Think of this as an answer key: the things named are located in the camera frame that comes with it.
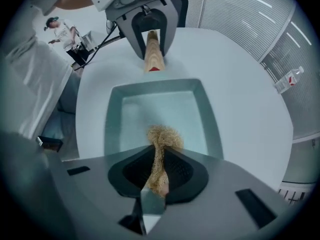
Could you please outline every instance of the red tip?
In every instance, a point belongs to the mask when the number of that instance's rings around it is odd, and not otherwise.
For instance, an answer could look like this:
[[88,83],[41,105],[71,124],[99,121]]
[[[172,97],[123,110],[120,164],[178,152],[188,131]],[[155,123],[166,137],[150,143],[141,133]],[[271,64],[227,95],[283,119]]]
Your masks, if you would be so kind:
[[149,72],[150,72],[150,71],[160,71],[160,69],[154,66],[153,68],[151,68],[151,69],[149,70]]

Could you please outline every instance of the black cable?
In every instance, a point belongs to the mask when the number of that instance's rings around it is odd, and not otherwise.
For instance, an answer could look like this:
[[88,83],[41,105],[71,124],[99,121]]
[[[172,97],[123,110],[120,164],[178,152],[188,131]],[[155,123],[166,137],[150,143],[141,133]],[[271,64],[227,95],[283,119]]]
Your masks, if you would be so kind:
[[114,32],[114,30],[116,29],[117,24],[115,24],[113,26],[113,28],[111,29],[111,32],[106,36],[106,38],[102,41],[102,43],[98,46],[98,49],[96,49],[96,51],[94,52],[94,54],[92,55],[92,57],[89,59],[89,61],[87,61],[85,64],[81,65],[80,67],[76,68],[74,71],[77,71],[83,67],[85,67],[86,65],[88,65],[90,63],[90,61],[92,61],[92,59],[96,56],[97,52],[99,51],[99,49],[102,47],[103,43],[111,36],[111,34]]

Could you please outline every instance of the plastic bottle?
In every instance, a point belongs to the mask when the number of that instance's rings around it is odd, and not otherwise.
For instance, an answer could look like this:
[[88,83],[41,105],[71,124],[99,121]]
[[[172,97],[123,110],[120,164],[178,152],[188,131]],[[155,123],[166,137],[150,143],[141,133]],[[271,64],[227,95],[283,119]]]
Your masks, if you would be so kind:
[[291,86],[294,86],[301,78],[302,73],[305,72],[304,68],[300,66],[298,69],[291,69],[285,76],[274,84],[274,87],[279,94],[284,93]]

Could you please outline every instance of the person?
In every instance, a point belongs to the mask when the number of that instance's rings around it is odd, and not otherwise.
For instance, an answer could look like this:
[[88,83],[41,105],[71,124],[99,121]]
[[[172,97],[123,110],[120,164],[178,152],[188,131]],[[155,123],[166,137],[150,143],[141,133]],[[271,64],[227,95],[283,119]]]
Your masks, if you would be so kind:
[[39,41],[32,21],[55,7],[75,10],[91,0],[25,0],[0,42],[0,130],[36,140],[39,135],[63,139],[74,131],[79,75]]
[[68,19],[58,20],[58,17],[50,17],[45,25],[47,28],[54,29],[57,39],[51,40],[49,44],[61,42],[64,50],[69,54],[79,66],[86,63],[90,53],[79,38],[79,32],[75,25]]

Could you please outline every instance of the white table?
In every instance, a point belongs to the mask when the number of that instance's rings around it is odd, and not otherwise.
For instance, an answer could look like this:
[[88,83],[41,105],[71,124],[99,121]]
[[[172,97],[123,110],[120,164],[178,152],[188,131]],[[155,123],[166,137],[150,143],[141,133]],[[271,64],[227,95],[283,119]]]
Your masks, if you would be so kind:
[[85,35],[83,35],[82,38],[87,46],[88,46],[88,44],[90,45],[90,48],[88,49],[89,51],[91,49],[93,49],[94,51],[97,50],[97,44],[92,38],[92,31],[91,30],[89,32],[87,32]]
[[[179,28],[165,66],[173,79],[201,80],[217,121],[224,158],[277,190],[290,158],[293,125],[281,95],[258,62],[217,31]],[[144,61],[125,38],[101,48],[85,67],[76,108],[81,159],[104,156],[111,90],[140,82],[143,70]]]

